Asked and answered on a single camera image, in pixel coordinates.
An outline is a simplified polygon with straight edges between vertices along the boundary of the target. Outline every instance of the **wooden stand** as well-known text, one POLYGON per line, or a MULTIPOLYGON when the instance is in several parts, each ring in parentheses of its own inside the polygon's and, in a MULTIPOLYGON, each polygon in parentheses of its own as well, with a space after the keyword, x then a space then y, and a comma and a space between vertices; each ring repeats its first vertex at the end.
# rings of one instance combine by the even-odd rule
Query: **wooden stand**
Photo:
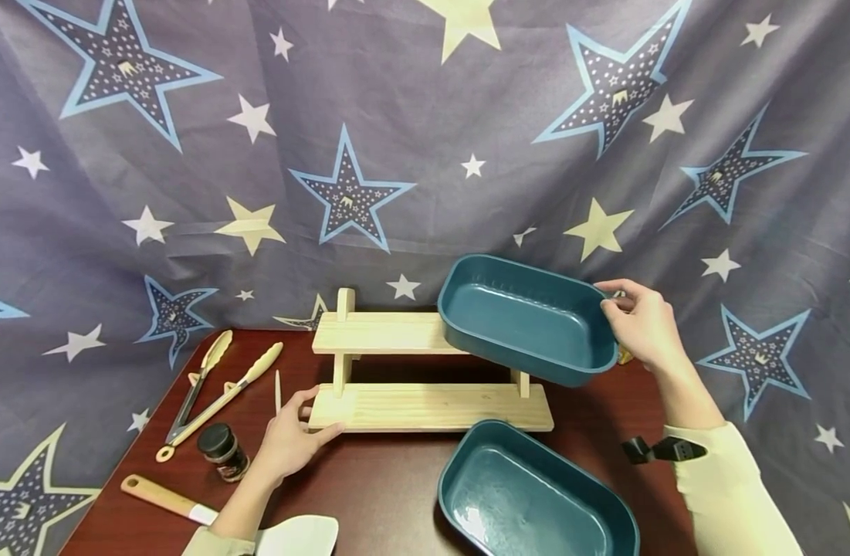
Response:
POLYGON ((313 352, 335 356, 331 384, 320 385, 312 429, 344 422, 347 432, 464 432, 483 419, 501 419, 523 431, 554 428, 542 385, 511 370, 508 385, 354 384, 353 361, 364 355, 466 355, 443 339, 438 314, 359 314, 355 293, 338 290, 336 312, 327 312, 313 352))

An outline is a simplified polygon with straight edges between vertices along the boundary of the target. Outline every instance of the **sleeve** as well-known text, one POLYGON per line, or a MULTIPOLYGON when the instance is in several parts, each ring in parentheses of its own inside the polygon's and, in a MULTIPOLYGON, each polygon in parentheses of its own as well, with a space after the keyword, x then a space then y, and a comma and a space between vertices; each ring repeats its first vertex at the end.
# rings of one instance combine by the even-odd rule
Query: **sleeve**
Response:
POLYGON ((801 555, 733 423, 707 431, 666 426, 665 434, 707 451, 700 458, 675 463, 678 491, 693 517, 700 556, 801 555))
POLYGON ((235 538, 219 537, 208 527, 196 529, 183 556, 253 556, 255 543, 235 538))

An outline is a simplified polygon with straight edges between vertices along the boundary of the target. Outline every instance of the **teal baking dish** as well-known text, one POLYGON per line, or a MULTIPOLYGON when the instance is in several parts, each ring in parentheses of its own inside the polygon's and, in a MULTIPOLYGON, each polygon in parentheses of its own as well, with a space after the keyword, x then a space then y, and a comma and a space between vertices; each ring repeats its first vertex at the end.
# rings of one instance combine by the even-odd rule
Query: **teal baking dish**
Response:
POLYGON ((564 386, 616 364, 618 345, 590 283, 488 254, 449 271, 437 311, 449 345, 564 386))
POLYGON ((616 493, 504 421, 465 434, 437 498, 452 526, 489 556, 636 556, 641 544, 616 493))

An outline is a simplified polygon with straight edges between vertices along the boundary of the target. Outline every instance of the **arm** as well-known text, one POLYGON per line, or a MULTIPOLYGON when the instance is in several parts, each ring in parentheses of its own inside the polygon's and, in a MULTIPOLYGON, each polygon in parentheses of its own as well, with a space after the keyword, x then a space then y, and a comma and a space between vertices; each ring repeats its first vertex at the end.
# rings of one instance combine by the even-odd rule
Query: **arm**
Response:
POLYGON ((672 306, 631 280, 596 283, 627 297, 601 302, 613 334, 656 376, 667 436, 705 447, 675 463, 678 491, 693 517, 700 556, 797 556, 798 542, 760 480, 746 441, 724 420, 681 344, 672 306))
POLYGON ((302 405, 315 398, 319 390, 319 386, 314 386, 296 392, 279 415, 271 419, 259 454, 236 491, 212 526, 196 531, 184 556, 241 556, 254 552, 261 516, 273 491, 344 430, 342 423, 334 423, 323 431, 307 432, 307 423, 300 417, 309 417, 311 409, 302 405))

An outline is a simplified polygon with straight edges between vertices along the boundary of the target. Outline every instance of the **spatula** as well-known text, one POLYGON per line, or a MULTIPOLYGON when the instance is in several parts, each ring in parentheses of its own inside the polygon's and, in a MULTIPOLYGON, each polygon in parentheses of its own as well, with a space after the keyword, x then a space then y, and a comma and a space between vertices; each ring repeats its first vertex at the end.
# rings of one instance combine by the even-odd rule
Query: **spatula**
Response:
MULTIPOLYGON (((193 502, 140 475, 128 475, 122 492, 159 506, 200 525, 209 526, 218 511, 193 502)), ((324 515, 298 515, 257 534, 257 556, 330 556, 338 538, 338 520, 324 515)))

